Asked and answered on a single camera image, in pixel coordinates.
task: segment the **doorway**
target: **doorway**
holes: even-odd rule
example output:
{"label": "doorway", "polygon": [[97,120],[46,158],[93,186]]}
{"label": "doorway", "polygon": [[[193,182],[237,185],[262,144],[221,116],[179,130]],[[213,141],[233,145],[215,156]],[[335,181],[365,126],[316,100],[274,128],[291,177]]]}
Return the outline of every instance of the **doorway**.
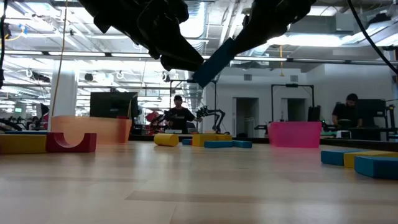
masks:
{"label": "doorway", "polygon": [[258,98],[234,98],[236,112],[233,134],[237,137],[257,138],[254,128],[259,120]]}
{"label": "doorway", "polygon": [[287,120],[306,121],[305,99],[287,99]]}

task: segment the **black cable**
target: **black cable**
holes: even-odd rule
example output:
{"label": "black cable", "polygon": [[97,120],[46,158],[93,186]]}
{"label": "black cable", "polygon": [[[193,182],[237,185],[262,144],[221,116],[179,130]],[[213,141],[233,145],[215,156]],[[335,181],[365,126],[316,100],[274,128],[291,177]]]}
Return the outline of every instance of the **black cable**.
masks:
{"label": "black cable", "polygon": [[390,61],[388,61],[388,59],[384,56],[384,54],[380,51],[380,49],[373,42],[373,40],[371,39],[369,34],[366,32],[365,27],[362,25],[362,22],[359,19],[358,14],[355,11],[355,8],[353,6],[352,1],[351,0],[347,0],[347,3],[348,3],[349,8],[351,9],[351,11],[353,12],[354,18],[355,18],[356,22],[358,23],[359,28],[361,29],[361,31],[362,31],[363,35],[365,36],[366,40],[369,41],[369,43],[372,45],[373,49],[377,52],[377,54],[380,56],[380,58],[388,65],[388,67],[390,67],[391,70],[394,71],[394,73],[398,75],[398,70],[390,63]]}
{"label": "black cable", "polygon": [[4,21],[6,20],[6,10],[8,6],[8,0],[4,0],[3,4],[3,14],[0,20],[0,29],[1,29],[1,57],[0,57],[0,89],[2,87],[4,81],[4,70],[2,69],[4,54],[6,51],[6,36],[4,34]]}

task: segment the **pink block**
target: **pink block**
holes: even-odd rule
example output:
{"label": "pink block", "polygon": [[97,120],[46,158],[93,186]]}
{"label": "pink block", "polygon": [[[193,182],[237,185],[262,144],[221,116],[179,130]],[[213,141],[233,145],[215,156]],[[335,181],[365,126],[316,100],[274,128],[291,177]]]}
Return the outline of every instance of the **pink block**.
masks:
{"label": "pink block", "polygon": [[63,133],[47,134],[47,152],[95,152],[97,134],[86,133],[81,143],[72,146],[66,142]]}
{"label": "pink block", "polygon": [[272,122],[268,130],[271,146],[318,148],[322,123]]}

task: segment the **orange translucent panel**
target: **orange translucent panel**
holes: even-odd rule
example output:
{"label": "orange translucent panel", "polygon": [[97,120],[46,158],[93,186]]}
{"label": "orange translucent panel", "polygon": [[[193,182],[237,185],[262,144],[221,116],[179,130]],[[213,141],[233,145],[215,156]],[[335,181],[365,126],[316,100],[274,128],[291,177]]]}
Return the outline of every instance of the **orange translucent panel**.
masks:
{"label": "orange translucent panel", "polygon": [[51,120],[51,132],[64,133],[72,145],[79,144],[85,133],[96,133],[97,144],[125,144],[130,128],[130,119],[56,116]]}

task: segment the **pink box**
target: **pink box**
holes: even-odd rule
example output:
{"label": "pink box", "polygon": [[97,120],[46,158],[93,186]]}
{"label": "pink box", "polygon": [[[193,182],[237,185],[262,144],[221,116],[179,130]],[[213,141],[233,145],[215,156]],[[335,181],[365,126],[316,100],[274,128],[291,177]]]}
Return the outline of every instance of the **pink box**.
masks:
{"label": "pink box", "polygon": [[319,148],[321,122],[272,122],[269,142],[276,147]]}

